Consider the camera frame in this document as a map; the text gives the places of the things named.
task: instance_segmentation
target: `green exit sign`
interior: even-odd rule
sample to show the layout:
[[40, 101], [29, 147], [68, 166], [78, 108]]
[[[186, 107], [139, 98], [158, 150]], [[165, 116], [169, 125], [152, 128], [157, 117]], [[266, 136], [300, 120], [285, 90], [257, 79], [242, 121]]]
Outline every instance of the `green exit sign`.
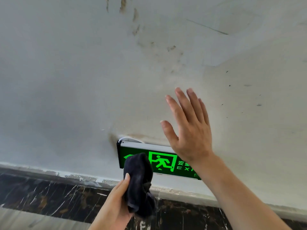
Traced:
[[171, 147], [122, 141], [117, 145], [119, 167], [124, 168], [125, 160], [144, 152], [151, 163], [154, 173], [169, 174], [200, 180], [193, 168], [174, 153]]

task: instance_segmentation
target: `hand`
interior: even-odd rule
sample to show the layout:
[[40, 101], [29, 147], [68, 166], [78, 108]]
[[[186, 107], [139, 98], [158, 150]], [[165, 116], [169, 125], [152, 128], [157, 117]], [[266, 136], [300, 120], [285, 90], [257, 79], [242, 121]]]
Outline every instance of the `hand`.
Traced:
[[129, 213], [128, 206], [123, 199], [130, 181], [127, 173], [110, 192], [104, 205], [100, 209], [89, 230], [124, 230], [133, 213]]
[[193, 167], [213, 154], [209, 118], [205, 104], [192, 88], [187, 90], [190, 100], [180, 88], [176, 88], [175, 93], [181, 107], [171, 96], [165, 98], [178, 124], [179, 135], [168, 121], [161, 121], [161, 125], [175, 153]]

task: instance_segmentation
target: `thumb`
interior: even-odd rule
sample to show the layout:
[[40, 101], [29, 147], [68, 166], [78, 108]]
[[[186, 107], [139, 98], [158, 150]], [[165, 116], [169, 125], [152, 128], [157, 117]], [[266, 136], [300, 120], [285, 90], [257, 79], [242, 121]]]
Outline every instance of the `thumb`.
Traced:
[[120, 184], [120, 186], [116, 189], [117, 195], [119, 195], [121, 197], [124, 195], [124, 193], [128, 189], [129, 182], [130, 182], [130, 175], [128, 173], [126, 173], [125, 179]]
[[175, 144], [177, 143], [178, 136], [176, 135], [173, 126], [168, 122], [168, 121], [161, 121], [161, 126], [164, 132], [164, 135], [166, 136], [166, 138], [168, 139], [169, 143], [171, 144], [171, 146], [175, 146]]

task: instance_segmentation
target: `dark rag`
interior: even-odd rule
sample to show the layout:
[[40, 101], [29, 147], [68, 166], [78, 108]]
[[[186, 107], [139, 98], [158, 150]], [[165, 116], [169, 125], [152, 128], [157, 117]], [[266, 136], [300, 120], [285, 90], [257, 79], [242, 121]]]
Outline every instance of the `dark rag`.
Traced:
[[128, 210], [145, 219], [156, 209], [156, 199], [149, 191], [153, 169], [146, 154], [128, 157], [124, 165], [124, 177], [126, 173], [130, 175], [129, 186], [124, 194]]

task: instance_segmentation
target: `black marble baseboard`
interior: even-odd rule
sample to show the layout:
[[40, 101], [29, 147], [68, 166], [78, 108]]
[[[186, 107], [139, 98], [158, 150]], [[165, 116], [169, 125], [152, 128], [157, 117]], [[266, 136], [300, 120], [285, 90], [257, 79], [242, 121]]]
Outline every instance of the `black marble baseboard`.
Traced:
[[[0, 205], [63, 219], [91, 223], [104, 204], [109, 190], [38, 178], [37, 174], [22, 175], [0, 169]], [[143, 221], [133, 218], [127, 229], [139, 229], [140, 224], [155, 230], [231, 230], [224, 212], [216, 207], [192, 205], [160, 199], [155, 216]], [[293, 230], [307, 230], [307, 223], [284, 220]]]

